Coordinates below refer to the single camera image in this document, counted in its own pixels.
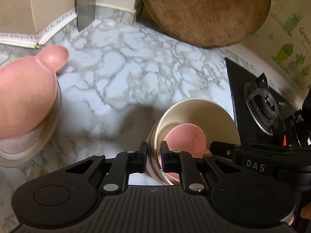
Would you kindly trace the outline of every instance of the pink cup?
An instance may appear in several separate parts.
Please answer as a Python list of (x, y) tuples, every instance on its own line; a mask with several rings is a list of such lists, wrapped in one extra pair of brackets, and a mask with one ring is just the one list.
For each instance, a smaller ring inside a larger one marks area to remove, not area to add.
[[(201, 128), (192, 123), (183, 123), (171, 129), (165, 139), (170, 151), (185, 151), (193, 157), (202, 158), (204, 154), (210, 154), (206, 148), (206, 136)], [(168, 173), (174, 180), (179, 181), (177, 173)]]

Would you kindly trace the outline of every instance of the stove burner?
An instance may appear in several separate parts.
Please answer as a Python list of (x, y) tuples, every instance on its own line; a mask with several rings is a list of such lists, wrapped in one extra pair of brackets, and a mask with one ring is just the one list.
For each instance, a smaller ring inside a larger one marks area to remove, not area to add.
[[(265, 82), (264, 87), (259, 85), (262, 81)], [(278, 105), (268, 90), (265, 74), (261, 74), (255, 82), (245, 84), (244, 96), (252, 117), (264, 133), (272, 136), (285, 131)]]

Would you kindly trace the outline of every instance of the white bowl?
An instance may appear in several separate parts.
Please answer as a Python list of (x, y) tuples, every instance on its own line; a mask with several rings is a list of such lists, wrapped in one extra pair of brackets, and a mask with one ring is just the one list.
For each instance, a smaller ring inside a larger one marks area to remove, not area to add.
[(182, 123), (199, 126), (206, 136), (206, 148), (213, 141), (241, 144), (238, 129), (230, 115), (218, 104), (203, 98), (189, 98), (170, 107), (160, 118), (150, 139), (150, 159), (157, 175), (169, 185), (174, 180), (162, 172), (157, 156), (168, 132)]
[(153, 179), (157, 180), (160, 184), (167, 185), (167, 183), (164, 182), (164, 181), (159, 177), (159, 175), (156, 173), (156, 170), (155, 170), (155, 168), (153, 167), (152, 161), (151, 161), (151, 144), (153, 144), (153, 143), (151, 143), (151, 136), (152, 136), (152, 134), (153, 134), (155, 128), (157, 127), (158, 122), (159, 122), (159, 121), (157, 121), (157, 122), (153, 125), (153, 127), (152, 127), (152, 129), (151, 129), (151, 131), (150, 131), (150, 133), (149, 133), (149, 135), (148, 135), (148, 137), (147, 137), (147, 139), (146, 139), (146, 142), (147, 142), (147, 144), (148, 144), (148, 155), (147, 155), (146, 169), (147, 169), (148, 173), (151, 175), (151, 177), (152, 177)]

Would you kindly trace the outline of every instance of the kitchen counter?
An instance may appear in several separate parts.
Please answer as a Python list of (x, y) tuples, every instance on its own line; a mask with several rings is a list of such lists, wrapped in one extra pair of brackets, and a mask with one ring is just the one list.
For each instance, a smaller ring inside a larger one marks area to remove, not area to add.
[[(197, 48), (114, 19), (96, 20), (81, 33), (71, 22), (52, 43), (70, 51), (69, 63), (58, 75), (63, 100), (59, 125), (32, 162), (0, 167), (0, 232), (18, 225), (10, 198), (34, 164), (52, 172), (95, 153), (110, 158), (137, 150), (161, 115), (189, 97), (212, 100), (233, 118), (224, 57), (260, 74), (226, 48)], [(5, 50), (0, 64), (23, 56)], [(130, 183), (158, 184), (148, 174), (131, 175)]]

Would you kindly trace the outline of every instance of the finger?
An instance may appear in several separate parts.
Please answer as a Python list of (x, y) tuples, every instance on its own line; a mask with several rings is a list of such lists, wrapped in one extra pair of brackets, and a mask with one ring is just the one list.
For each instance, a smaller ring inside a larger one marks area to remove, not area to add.
[(295, 218), (295, 216), (294, 216), (294, 214), (292, 214), (291, 216), (290, 216), (290, 219), (288, 220), (288, 222), (287, 222), (287, 225), (292, 225), (292, 223), (293, 223), (293, 221), (294, 221), (294, 218)]
[(311, 220), (311, 202), (301, 210), (300, 216), (301, 218)]

